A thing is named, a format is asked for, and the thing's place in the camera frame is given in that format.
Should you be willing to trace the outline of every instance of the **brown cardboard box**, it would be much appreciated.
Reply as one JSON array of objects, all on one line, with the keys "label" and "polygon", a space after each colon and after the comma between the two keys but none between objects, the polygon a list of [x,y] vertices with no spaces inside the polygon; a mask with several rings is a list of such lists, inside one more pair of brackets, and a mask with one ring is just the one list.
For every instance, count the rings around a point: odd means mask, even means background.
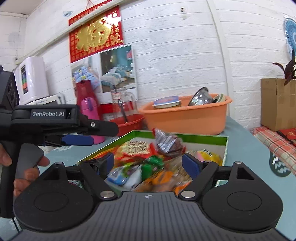
[{"label": "brown cardboard box", "polygon": [[273,131],[296,127],[296,81],[261,79],[261,124]]}]

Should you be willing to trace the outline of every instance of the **gray ribbed surface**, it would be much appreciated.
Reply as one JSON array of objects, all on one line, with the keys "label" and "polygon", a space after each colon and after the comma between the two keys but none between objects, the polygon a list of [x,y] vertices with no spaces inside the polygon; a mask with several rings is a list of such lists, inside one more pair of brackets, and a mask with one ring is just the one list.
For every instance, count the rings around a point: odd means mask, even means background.
[{"label": "gray ribbed surface", "polygon": [[181,201],[174,193],[126,192],[99,205],[80,226],[60,233],[24,230],[13,241],[277,241],[286,240],[275,230],[261,234],[236,234],[211,223],[194,202]]}]

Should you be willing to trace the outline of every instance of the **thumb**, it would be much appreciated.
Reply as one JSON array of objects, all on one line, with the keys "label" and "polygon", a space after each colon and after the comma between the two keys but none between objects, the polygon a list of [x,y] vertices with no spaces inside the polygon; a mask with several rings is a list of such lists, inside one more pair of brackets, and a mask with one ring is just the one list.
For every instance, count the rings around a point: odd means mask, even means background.
[{"label": "thumb", "polygon": [[0,144],[0,164],[8,167],[12,163],[10,156],[5,151],[2,144]]}]

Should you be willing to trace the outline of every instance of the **white electronic device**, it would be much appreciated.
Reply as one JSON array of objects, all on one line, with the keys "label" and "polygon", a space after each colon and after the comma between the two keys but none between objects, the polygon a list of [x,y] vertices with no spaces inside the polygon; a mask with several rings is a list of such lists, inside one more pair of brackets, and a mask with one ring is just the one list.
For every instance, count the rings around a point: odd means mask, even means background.
[{"label": "white electronic device", "polygon": [[66,101],[65,101],[65,96],[63,94],[56,94],[56,95],[52,95],[52,96],[48,96],[42,99],[32,101],[28,104],[56,105],[56,104],[66,104]]},{"label": "white electronic device", "polygon": [[43,57],[28,57],[15,70],[20,103],[27,104],[49,96]]}]

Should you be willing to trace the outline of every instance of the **blue tablecloth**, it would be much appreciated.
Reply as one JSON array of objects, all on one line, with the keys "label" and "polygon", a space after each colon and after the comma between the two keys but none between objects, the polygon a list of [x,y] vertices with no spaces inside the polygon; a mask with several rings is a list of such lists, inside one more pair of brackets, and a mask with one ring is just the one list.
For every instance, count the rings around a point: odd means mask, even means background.
[{"label": "blue tablecloth", "polygon": [[[276,228],[286,237],[294,240],[296,237],[296,177],[293,174],[286,177],[276,176],[269,167],[268,148],[233,119],[227,118],[225,130],[221,135],[229,136],[225,165],[232,166],[235,161],[244,162],[281,197],[284,210]],[[113,140],[114,138],[108,138],[104,143],[91,147],[63,147],[51,151],[46,156],[51,164],[62,161],[66,166],[72,166]],[[12,236],[11,227],[12,225],[7,221],[0,220],[0,236],[4,240]]]}]

